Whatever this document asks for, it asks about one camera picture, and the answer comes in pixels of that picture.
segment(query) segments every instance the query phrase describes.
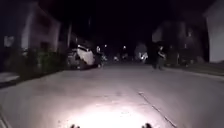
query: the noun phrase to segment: crack in road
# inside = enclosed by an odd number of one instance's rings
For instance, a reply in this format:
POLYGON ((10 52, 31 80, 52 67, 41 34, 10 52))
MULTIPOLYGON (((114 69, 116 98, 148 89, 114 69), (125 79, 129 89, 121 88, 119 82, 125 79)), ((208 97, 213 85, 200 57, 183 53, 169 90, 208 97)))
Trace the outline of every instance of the crack in road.
POLYGON ((142 92, 138 92, 138 95, 144 99, 144 101, 146 103, 148 103, 155 111, 157 111, 173 128, 177 128, 177 126, 171 121, 168 119, 168 117, 166 117, 162 112, 161 110, 159 110, 158 108, 156 108, 151 102, 148 101, 148 99, 144 96, 144 93, 142 92))
POLYGON ((0 128, 11 128, 9 123, 6 121, 5 117, 2 115, 1 108, 0 108, 0 128))

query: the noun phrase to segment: night sky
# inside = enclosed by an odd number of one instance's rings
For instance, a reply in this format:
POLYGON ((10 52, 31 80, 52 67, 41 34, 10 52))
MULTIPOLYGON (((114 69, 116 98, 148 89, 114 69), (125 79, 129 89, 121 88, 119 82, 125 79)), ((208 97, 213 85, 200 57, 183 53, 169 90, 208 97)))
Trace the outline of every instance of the night sky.
POLYGON ((212 1, 43 0, 40 5, 61 22, 72 22, 80 37, 133 44, 151 41, 153 30, 162 21, 178 19, 188 11, 203 13, 212 1))

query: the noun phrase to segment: light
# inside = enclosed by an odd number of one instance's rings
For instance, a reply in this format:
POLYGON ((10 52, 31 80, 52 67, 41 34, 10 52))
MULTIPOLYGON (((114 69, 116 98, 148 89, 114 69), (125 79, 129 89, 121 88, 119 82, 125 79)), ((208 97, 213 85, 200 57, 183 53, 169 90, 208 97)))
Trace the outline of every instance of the light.
POLYGON ((184 44, 184 48, 187 49, 187 44, 184 44))
POLYGON ((77 124, 81 128, 139 128, 146 122, 146 117, 130 106, 92 106, 69 119, 69 124, 77 124))
POLYGON ((100 52, 100 47, 99 46, 97 46, 96 49, 97 49, 97 52, 100 52))

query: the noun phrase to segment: street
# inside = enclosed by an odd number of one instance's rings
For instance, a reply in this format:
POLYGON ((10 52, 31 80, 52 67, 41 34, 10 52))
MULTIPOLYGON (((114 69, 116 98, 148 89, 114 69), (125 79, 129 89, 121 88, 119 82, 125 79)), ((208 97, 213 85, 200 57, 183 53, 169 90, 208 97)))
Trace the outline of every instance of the street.
POLYGON ((0 90, 12 128, 223 128, 224 81, 111 65, 62 71, 0 90))

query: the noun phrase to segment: curb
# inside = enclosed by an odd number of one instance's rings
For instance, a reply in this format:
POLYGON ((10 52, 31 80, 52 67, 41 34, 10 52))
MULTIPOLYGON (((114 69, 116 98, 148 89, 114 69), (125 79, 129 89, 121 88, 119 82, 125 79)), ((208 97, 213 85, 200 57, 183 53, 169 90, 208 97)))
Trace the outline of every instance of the curb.
POLYGON ((223 76, 209 75, 209 74, 204 74, 204 73, 196 73, 196 72, 187 71, 187 70, 184 70, 184 69, 171 69, 171 68, 165 68, 165 69, 167 71, 171 71, 171 72, 179 72, 179 73, 185 73, 185 74, 195 75, 195 76, 200 76, 200 77, 224 80, 223 76))
POLYGON ((11 72, 0 73, 0 83, 6 83, 19 79, 19 75, 11 72))

